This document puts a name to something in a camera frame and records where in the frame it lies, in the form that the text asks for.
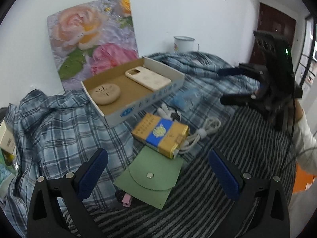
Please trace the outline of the person right hand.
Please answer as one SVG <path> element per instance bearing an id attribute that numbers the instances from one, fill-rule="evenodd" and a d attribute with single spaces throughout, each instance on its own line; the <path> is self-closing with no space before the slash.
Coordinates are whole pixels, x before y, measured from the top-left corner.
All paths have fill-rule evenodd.
<path id="1" fill-rule="evenodd" d="M 255 110 L 265 121 L 271 123 L 277 131 L 286 131 L 304 115 L 296 92 L 281 94 L 267 87 L 257 89 L 250 97 Z"/>

